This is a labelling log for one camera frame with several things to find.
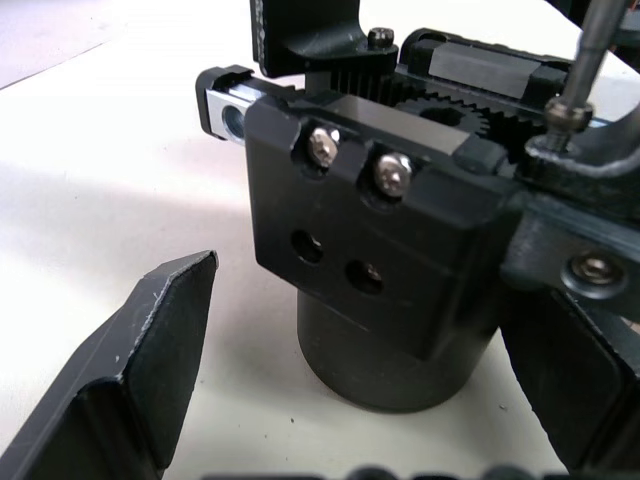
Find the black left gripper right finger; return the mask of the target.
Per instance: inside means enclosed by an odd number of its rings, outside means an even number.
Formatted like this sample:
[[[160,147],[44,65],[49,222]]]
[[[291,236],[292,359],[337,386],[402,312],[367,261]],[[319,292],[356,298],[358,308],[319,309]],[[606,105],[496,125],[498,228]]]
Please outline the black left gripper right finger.
[[[555,290],[515,294],[501,333],[511,366],[569,470],[639,467],[639,335]]]

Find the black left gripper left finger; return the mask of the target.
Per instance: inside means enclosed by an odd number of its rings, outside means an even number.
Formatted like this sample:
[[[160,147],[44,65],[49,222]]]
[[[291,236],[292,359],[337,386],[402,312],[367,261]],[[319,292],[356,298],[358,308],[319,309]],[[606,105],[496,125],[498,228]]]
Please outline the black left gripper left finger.
[[[1,456],[4,479],[160,479],[201,363],[217,255],[145,274],[71,355]]]

